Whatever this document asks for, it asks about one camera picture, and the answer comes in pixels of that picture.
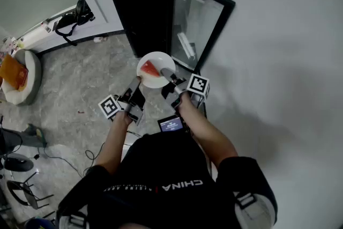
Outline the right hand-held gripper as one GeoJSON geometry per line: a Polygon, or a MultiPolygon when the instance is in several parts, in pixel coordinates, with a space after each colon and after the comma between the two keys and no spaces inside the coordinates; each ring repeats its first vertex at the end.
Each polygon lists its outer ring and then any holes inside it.
{"type": "Polygon", "coordinates": [[[181,95],[185,92],[189,92],[191,98],[195,96],[194,101],[197,102],[197,108],[208,98],[209,79],[192,73],[190,79],[187,80],[178,77],[170,68],[162,68],[160,73],[169,82],[162,88],[161,94],[173,109],[180,105],[181,95]]]}

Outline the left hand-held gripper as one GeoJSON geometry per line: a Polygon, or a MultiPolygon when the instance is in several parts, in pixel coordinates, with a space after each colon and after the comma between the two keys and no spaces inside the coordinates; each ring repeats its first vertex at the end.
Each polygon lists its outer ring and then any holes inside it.
{"type": "Polygon", "coordinates": [[[143,117],[145,97],[143,96],[139,85],[141,78],[136,76],[124,91],[124,93],[115,98],[109,95],[98,103],[100,110],[106,119],[113,119],[118,112],[127,112],[127,115],[138,125],[143,117]]]}

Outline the white round plate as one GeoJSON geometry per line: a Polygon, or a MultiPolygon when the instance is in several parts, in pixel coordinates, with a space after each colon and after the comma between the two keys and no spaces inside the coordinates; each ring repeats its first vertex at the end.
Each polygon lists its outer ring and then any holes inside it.
{"type": "Polygon", "coordinates": [[[154,51],[143,56],[137,65],[137,76],[141,78],[141,83],[148,88],[162,88],[166,86],[169,81],[164,77],[154,77],[141,71],[141,67],[146,61],[151,61],[155,68],[160,71],[163,68],[170,69],[173,73],[176,72],[174,60],[166,53],[154,51]]]}

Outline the red watermelon slice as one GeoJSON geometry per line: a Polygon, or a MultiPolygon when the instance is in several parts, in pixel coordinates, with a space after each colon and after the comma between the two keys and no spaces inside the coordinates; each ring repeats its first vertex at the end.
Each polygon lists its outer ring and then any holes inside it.
{"type": "Polygon", "coordinates": [[[140,70],[152,77],[160,77],[159,71],[156,69],[154,64],[150,61],[147,60],[140,68],[140,70]]]}

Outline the person's right forearm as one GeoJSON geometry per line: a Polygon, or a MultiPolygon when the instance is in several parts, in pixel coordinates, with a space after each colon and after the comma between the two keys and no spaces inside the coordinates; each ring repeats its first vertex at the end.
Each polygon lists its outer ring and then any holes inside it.
{"type": "Polygon", "coordinates": [[[188,92],[181,94],[178,112],[215,167],[226,158],[238,156],[232,142],[192,104],[188,92]]]}

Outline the person's left forearm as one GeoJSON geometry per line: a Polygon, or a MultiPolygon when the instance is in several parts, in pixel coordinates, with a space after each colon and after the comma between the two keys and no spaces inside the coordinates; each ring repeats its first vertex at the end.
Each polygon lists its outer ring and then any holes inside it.
{"type": "Polygon", "coordinates": [[[95,164],[105,168],[111,175],[115,174],[121,163],[126,133],[131,122],[132,119],[128,117],[127,112],[116,113],[106,141],[96,159],[95,164]]]}

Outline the black shoulder bag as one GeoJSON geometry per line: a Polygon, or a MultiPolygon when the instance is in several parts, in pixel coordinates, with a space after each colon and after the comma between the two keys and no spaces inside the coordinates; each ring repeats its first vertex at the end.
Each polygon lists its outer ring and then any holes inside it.
{"type": "Polygon", "coordinates": [[[95,16],[88,6],[86,0],[78,0],[75,10],[71,13],[66,13],[57,23],[55,33],[62,36],[63,39],[72,46],[77,46],[77,43],[71,41],[69,37],[73,34],[74,29],[77,26],[86,24],[89,21],[93,21],[95,16]],[[60,29],[67,26],[72,26],[68,33],[63,33],[60,29]]]}

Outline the small screen device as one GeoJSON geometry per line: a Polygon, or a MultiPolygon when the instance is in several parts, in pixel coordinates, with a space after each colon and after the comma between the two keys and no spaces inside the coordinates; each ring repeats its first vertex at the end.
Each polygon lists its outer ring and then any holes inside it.
{"type": "Polygon", "coordinates": [[[182,119],[178,115],[158,120],[161,132],[176,131],[184,128],[182,119]]]}

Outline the white ledge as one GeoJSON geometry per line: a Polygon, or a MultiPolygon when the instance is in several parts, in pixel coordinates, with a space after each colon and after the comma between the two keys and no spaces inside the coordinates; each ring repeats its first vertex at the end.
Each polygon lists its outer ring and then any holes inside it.
{"type": "MultiPolygon", "coordinates": [[[[67,41],[56,33],[54,27],[60,21],[62,15],[71,13],[74,9],[75,6],[71,6],[44,20],[40,20],[19,36],[13,36],[12,33],[0,26],[0,52],[14,54],[19,49],[26,49],[40,53],[66,44],[67,41]]],[[[78,43],[93,37],[122,32],[124,32],[124,29],[119,21],[117,23],[107,23],[95,18],[81,26],[76,26],[68,39],[78,43]]]]}

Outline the person's black clothing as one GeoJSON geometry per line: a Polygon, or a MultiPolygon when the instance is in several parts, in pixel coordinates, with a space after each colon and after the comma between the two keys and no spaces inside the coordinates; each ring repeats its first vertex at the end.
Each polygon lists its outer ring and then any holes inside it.
{"type": "Polygon", "coordinates": [[[278,206],[256,160],[224,159],[213,179],[186,132],[145,135],[115,174],[91,167],[60,202],[59,223],[85,208],[90,229],[138,224],[150,229],[272,229],[278,206]]]}

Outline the grey white round cushion bed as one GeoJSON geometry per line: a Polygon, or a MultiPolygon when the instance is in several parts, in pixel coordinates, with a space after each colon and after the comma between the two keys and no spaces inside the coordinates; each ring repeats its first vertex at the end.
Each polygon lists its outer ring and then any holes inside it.
{"type": "Polygon", "coordinates": [[[19,106],[30,105],[34,101],[41,85],[41,63],[37,56],[29,50],[20,49],[12,57],[28,70],[26,87],[22,90],[15,90],[9,83],[3,80],[1,88],[7,102],[19,106]]]}

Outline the grey green slipper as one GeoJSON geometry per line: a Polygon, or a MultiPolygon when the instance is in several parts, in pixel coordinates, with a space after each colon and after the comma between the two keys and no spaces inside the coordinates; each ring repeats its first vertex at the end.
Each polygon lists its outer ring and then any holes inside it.
{"type": "Polygon", "coordinates": [[[47,141],[40,128],[28,123],[24,130],[23,144],[30,147],[46,147],[47,141]]]}

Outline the red book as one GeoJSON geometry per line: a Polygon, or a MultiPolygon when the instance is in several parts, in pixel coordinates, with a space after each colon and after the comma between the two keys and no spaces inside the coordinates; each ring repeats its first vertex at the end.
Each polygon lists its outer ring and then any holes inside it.
{"type": "Polygon", "coordinates": [[[25,85],[25,81],[27,79],[28,70],[25,66],[20,67],[19,71],[16,75],[16,82],[19,87],[23,87],[25,85]]]}

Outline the orange pillow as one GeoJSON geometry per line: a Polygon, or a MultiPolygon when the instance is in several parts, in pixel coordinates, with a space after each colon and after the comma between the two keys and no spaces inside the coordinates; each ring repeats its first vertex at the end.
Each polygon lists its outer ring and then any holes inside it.
{"type": "Polygon", "coordinates": [[[0,66],[0,77],[9,83],[9,85],[15,90],[22,90],[26,87],[27,79],[25,81],[25,85],[23,87],[19,87],[16,82],[16,75],[19,71],[19,68],[23,66],[24,65],[19,63],[11,55],[6,54],[0,66]]]}

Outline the black round stool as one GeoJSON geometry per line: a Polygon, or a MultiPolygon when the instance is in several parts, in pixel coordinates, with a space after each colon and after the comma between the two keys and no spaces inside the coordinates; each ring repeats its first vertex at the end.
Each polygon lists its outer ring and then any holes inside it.
{"type": "Polygon", "coordinates": [[[34,167],[30,158],[17,153],[10,153],[5,157],[4,168],[13,172],[28,172],[34,167]]]}

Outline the black metal chair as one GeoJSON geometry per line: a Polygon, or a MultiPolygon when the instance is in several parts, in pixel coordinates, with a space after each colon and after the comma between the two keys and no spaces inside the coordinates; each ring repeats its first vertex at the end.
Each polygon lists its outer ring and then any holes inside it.
{"type": "Polygon", "coordinates": [[[24,182],[14,181],[14,180],[7,180],[6,186],[10,192],[10,194],[14,197],[14,199],[23,206],[30,206],[31,208],[38,210],[44,208],[45,206],[49,206],[49,203],[39,206],[39,202],[47,200],[54,195],[48,195],[43,198],[38,198],[34,195],[31,191],[32,184],[29,184],[29,180],[34,177],[37,172],[34,172],[29,178],[27,178],[24,182]],[[21,191],[24,194],[25,201],[22,200],[18,195],[17,191],[21,191]]]}

